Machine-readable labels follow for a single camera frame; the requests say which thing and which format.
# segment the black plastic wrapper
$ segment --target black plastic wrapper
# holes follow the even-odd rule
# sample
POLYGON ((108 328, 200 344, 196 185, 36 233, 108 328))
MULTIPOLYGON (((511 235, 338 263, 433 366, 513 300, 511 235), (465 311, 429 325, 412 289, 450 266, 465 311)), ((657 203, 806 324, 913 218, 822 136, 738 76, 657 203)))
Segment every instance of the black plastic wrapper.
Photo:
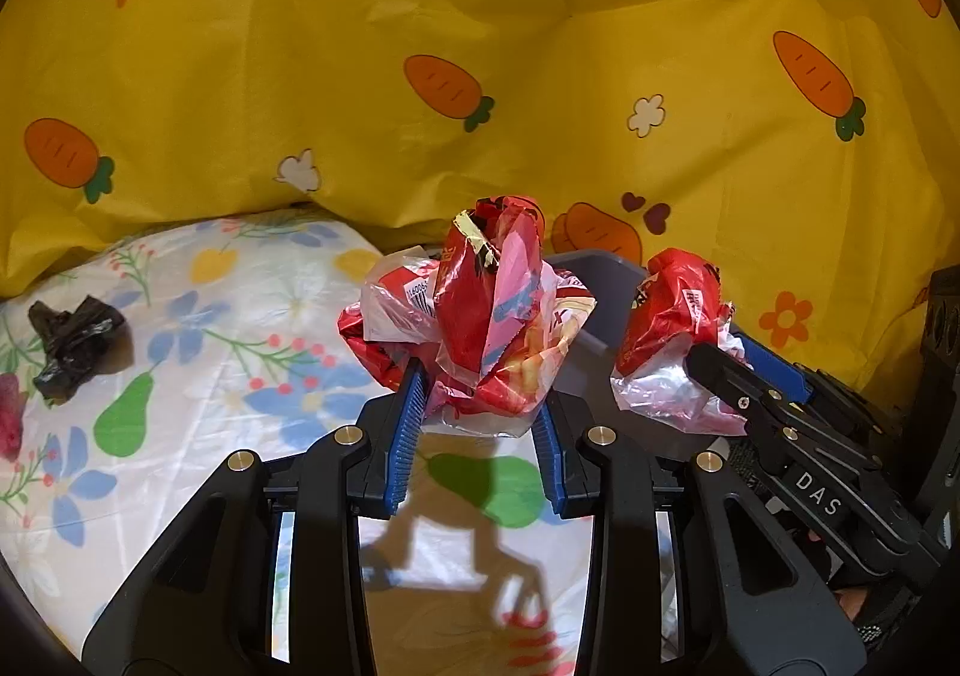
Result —
POLYGON ((73 313, 57 312, 43 302, 34 302, 27 316, 47 354, 47 366, 34 378, 34 384, 37 392, 57 402, 68 401, 93 375, 126 323, 116 308, 89 296, 73 313))

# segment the red plastic wrapper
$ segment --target red plastic wrapper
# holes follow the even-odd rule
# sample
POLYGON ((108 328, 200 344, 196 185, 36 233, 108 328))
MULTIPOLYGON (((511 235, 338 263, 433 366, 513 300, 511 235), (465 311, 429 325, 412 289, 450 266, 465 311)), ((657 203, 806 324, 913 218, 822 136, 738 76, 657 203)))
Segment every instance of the red plastic wrapper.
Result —
POLYGON ((683 369, 695 342, 712 342, 738 359, 730 334, 733 304, 720 302, 720 273, 696 254, 667 249, 648 263, 637 287, 611 385, 621 408, 683 432, 744 435, 745 420, 683 369))
POLYGON ((360 362, 397 389, 411 355, 434 379, 424 428, 522 435, 595 301, 541 260, 544 217, 522 197, 458 214, 440 262, 391 254, 338 328, 360 362))

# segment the yellow backdrop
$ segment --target yellow backdrop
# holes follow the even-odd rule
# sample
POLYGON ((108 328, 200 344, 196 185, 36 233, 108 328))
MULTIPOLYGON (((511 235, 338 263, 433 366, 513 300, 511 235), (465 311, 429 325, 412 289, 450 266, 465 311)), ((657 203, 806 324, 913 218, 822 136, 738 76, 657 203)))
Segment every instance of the yellow backdrop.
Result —
POLYGON ((889 402, 960 259, 940 0, 8 0, 0 67, 4 295, 304 192, 382 248, 520 193, 555 250, 707 256, 747 331, 889 402))

